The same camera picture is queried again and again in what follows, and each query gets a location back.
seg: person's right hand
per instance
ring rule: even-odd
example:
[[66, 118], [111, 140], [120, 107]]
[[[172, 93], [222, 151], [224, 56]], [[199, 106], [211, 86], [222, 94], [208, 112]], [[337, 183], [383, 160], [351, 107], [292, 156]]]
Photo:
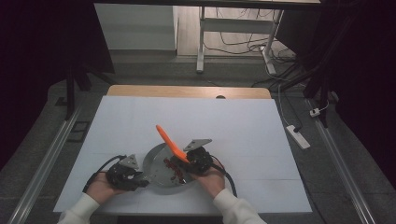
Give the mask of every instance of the person's right hand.
[[[214, 161], [214, 163], [217, 166], [220, 166], [218, 162]], [[191, 174], [191, 176], [202, 185], [212, 198], [215, 198], [222, 190], [225, 189], [224, 175], [213, 167], [203, 175]]]

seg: sleeve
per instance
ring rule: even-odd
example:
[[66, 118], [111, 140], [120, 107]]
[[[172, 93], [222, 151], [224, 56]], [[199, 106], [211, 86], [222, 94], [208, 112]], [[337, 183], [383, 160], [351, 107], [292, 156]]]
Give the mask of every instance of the sleeve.
[[223, 215], [224, 224], [265, 224], [257, 211], [245, 200], [238, 199], [228, 190], [222, 190], [213, 204]]
[[99, 203], [83, 193], [72, 208], [61, 214], [58, 224], [88, 224], [90, 216], [98, 207]]

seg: white power strip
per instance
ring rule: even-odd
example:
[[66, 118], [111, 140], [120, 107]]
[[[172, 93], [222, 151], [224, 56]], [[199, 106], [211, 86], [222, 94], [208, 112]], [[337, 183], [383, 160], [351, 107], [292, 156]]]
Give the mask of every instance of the white power strip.
[[294, 129], [295, 129], [294, 125], [290, 125], [290, 126], [286, 127], [286, 130], [288, 130], [289, 134], [291, 135], [291, 137], [294, 138], [294, 140], [296, 141], [298, 146], [301, 149], [307, 149], [307, 148], [311, 147], [311, 145], [309, 145], [309, 143], [305, 140], [305, 138], [303, 138], [303, 136], [300, 134], [300, 132], [295, 133]]

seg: table leg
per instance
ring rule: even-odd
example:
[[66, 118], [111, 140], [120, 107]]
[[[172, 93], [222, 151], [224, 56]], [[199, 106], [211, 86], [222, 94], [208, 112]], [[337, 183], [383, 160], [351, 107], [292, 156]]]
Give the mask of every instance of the table leg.
[[204, 28], [205, 28], [205, 7], [200, 7], [200, 34], [197, 55], [197, 73], [204, 72]]
[[265, 48], [262, 49], [262, 57], [265, 60], [265, 66], [267, 66], [267, 70], [268, 70], [269, 75], [275, 75], [276, 74], [276, 70], [274, 68], [274, 65], [271, 62], [271, 57], [270, 57], [269, 53], [270, 53], [270, 50], [271, 50], [272, 43], [274, 42], [274, 37], [275, 37], [276, 30], [277, 30], [277, 27], [278, 27], [279, 22], [280, 22], [280, 17], [282, 16], [283, 10], [276, 10], [274, 13], [276, 13], [276, 12], [277, 12], [277, 14], [276, 14], [276, 17], [275, 17], [275, 20], [274, 20], [274, 25], [273, 25], [273, 28], [272, 28], [272, 32], [268, 36], [267, 45], [265, 46]]

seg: orange knife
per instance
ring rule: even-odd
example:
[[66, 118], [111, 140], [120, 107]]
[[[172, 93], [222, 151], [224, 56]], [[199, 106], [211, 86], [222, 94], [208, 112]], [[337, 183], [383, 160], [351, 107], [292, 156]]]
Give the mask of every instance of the orange knife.
[[179, 159], [181, 159], [184, 162], [189, 162], [187, 160], [187, 154], [184, 153], [182, 150], [180, 150], [177, 145], [172, 142], [172, 140], [169, 138], [169, 136], [166, 134], [166, 132], [163, 130], [163, 128], [160, 125], [156, 125], [155, 126], [157, 128], [158, 133], [160, 134], [160, 136], [163, 138], [163, 141], [166, 143], [166, 145], [169, 146], [169, 148], [171, 149], [172, 153], [178, 157]]

